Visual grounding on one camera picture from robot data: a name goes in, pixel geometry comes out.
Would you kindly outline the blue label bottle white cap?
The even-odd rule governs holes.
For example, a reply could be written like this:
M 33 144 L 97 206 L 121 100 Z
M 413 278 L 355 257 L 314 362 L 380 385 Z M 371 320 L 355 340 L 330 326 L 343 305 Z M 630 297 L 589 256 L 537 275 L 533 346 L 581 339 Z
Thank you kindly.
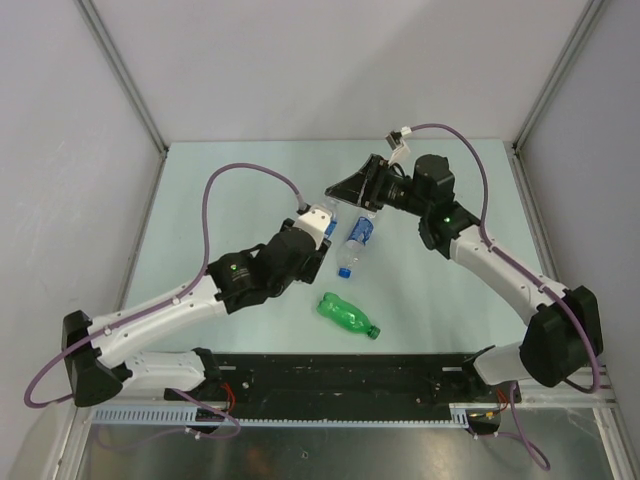
M 329 239 L 332 234 L 334 233 L 337 225 L 338 225 L 338 221 L 339 221 L 339 207 L 338 207 L 338 202 L 330 197 L 326 197 L 324 199 L 324 203 L 323 205 L 331 212 L 331 221 L 329 223 L 329 226 L 327 227 L 327 229 L 325 230 L 325 237 L 327 239 Z

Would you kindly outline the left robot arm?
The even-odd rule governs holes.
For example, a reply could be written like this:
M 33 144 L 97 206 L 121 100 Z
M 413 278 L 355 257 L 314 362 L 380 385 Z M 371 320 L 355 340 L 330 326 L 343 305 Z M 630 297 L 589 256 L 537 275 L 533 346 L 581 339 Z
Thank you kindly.
M 221 256 L 186 286 L 129 310 L 66 315 L 62 348 L 74 404 L 99 405 L 131 386 L 214 397 L 221 376 L 208 350 L 153 353 L 146 346 L 201 320 L 261 305 L 294 281 L 312 283 L 330 247 L 330 223 L 329 213 L 313 207 L 285 220 L 268 243 Z

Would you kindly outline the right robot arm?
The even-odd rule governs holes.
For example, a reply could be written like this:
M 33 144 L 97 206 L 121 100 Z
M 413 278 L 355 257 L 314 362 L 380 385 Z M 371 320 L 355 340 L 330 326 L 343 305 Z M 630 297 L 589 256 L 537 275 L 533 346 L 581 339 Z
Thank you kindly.
M 472 272 L 522 319 L 526 332 L 521 342 L 488 347 L 466 362 L 461 388 L 469 399 L 484 401 L 498 384 L 510 381 L 533 379 L 552 388 L 584 366 L 592 371 L 586 390 L 597 390 L 603 343 L 595 295 L 584 286 L 570 289 L 514 259 L 456 200 L 454 186 L 445 157 L 423 155 L 412 175 L 403 175 L 372 155 L 325 193 L 371 212 L 390 206 L 417 216 L 427 249 Z

